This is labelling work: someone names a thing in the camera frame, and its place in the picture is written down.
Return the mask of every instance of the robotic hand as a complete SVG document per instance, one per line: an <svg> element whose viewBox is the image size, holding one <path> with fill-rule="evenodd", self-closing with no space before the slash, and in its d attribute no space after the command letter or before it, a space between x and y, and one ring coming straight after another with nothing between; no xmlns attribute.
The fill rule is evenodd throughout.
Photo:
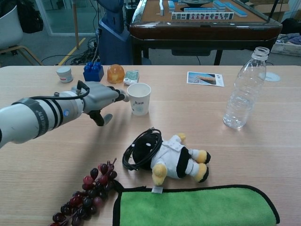
<svg viewBox="0 0 301 226"><path fill-rule="evenodd" d="M71 91L56 92L52 97L23 98L0 109L0 148L8 142L20 144L37 138L78 118L82 112L103 126L112 115L103 118L100 111L120 100L129 101L124 91L93 81L78 81Z"/></svg>

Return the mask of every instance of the plush toy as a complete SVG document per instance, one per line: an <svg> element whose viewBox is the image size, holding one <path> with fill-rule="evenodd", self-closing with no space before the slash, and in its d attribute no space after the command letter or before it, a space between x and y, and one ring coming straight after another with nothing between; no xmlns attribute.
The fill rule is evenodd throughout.
<svg viewBox="0 0 301 226"><path fill-rule="evenodd" d="M209 171L206 164L210 161L210 154L204 150L188 149L182 142L186 136L179 133L170 140L163 140L155 155L140 165L140 168L152 170L152 179L155 185L163 184L166 176L183 178L191 175L197 182L207 179ZM146 133L139 137L133 147L133 160L142 162L150 154L157 143L156 136Z"/></svg>

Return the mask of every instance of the white disc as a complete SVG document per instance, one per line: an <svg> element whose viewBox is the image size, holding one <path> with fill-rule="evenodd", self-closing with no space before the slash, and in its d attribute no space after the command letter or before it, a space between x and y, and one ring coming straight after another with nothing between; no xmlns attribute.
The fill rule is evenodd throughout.
<svg viewBox="0 0 301 226"><path fill-rule="evenodd" d="M279 75L277 75L273 72L267 72L265 80L266 81L280 81L280 77L279 77Z"/></svg>

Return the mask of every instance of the microfiber towel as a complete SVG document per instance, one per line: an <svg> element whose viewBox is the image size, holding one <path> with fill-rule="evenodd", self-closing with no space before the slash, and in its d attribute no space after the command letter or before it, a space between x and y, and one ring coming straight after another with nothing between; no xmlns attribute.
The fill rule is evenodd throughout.
<svg viewBox="0 0 301 226"><path fill-rule="evenodd" d="M247 185L193 189L119 188L113 226L275 226L277 210Z"/></svg>

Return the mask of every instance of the orange toy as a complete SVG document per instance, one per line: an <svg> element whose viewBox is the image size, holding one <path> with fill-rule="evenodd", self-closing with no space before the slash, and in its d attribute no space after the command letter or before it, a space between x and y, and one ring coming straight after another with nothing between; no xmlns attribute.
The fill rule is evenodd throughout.
<svg viewBox="0 0 301 226"><path fill-rule="evenodd" d="M120 65L111 65L108 68L108 82L112 84L123 82L125 73L123 67Z"/></svg>

